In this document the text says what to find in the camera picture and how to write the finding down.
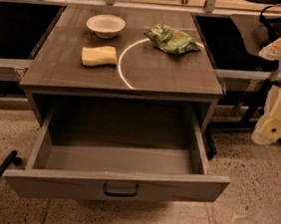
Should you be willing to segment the open grey top drawer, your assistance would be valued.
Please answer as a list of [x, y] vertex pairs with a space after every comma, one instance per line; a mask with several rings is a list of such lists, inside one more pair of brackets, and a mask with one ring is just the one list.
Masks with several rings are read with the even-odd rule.
[[[22, 197], [213, 202], [229, 180], [206, 158], [188, 104], [69, 97], [51, 106], [27, 165], [4, 177]], [[105, 183], [140, 193], [108, 197]]]

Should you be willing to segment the black headset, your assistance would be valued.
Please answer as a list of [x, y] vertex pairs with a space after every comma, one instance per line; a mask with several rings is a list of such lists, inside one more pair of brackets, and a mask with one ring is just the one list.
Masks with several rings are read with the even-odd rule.
[[268, 40], [269, 42], [272, 42], [274, 40], [277, 40], [281, 37], [281, 17], [276, 18], [267, 18], [264, 15], [264, 12], [268, 10], [269, 8], [274, 8], [274, 5], [267, 6], [266, 8], [263, 8], [260, 13], [259, 21], [261, 24], [263, 24], [267, 30], [268, 33]]

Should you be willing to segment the grey drawer cabinet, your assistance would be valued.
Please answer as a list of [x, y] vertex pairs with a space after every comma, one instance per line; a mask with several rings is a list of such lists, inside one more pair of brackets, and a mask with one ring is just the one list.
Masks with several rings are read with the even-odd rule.
[[[88, 19], [104, 13], [126, 22], [117, 37], [101, 39], [88, 29]], [[165, 54], [143, 34], [155, 24], [187, 33], [199, 50]], [[118, 65], [84, 67], [82, 49], [103, 46], [116, 48]], [[65, 8], [20, 86], [35, 103], [38, 121], [45, 118], [40, 94], [142, 98], [198, 102], [200, 128], [206, 129], [223, 93], [214, 73], [188, 12], [76, 4]]]

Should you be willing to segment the white bowl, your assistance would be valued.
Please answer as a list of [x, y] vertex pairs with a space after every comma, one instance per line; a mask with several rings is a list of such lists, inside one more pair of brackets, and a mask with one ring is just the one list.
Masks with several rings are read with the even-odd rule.
[[114, 15], [96, 15], [86, 21], [87, 27], [99, 38], [111, 39], [122, 31], [126, 22]]

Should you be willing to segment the green chip bag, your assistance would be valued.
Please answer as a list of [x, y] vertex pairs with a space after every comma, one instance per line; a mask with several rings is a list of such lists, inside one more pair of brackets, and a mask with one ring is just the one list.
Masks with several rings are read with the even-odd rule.
[[192, 39], [179, 29], [164, 24], [155, 24], [144, 32], [156, 47], [167, 54], [184, 55], [189, 52], [197, 52], [200, 47]]

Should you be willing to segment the yellow sponge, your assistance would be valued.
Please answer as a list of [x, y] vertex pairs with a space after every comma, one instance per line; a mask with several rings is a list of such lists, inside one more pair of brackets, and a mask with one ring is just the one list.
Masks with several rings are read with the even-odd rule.
[[86, 67], [116, 65], [117, 58], [116, 48], [113, 46], [82, 49], [82, 62]]

